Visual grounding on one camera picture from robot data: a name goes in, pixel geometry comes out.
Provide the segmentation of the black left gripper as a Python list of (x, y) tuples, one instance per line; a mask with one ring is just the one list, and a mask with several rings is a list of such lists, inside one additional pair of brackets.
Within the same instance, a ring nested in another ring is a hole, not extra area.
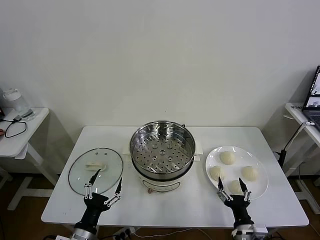
[(98, 169), (94, 175), (91, 176), (88, 182), (84, 184), (84, 203), (86, 209), (79, 222), (76, 223), (78, 229), (96, 229), (99, 218), (103, 212), (109, 210), (108, 206), (112, 206), (121, 199), (122, 180), (121, 177), (117, 188), (114, 192), (114, 196), (109, 199), (107, 196), (92, 193), (92, 186), (95, 183), (101, 169)]

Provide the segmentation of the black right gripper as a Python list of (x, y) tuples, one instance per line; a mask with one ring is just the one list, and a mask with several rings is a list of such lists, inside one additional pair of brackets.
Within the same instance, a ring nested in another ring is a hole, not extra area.
[(248, 191), (247, 185), (243, 182), (241, 178), (238, 179), (240, 188), (243, 195), (227, 194), (224, 190), (224, 185), (221, 177), (218, 177), (218, 192), (220, 200), (224, 202), (224, 205), (231, 208), (234, 223), (233, 227), (237, 228), (240, 225), (252, 225), (253, 221), (247, 212), (247, 207), (250, 205), (251, 191)]

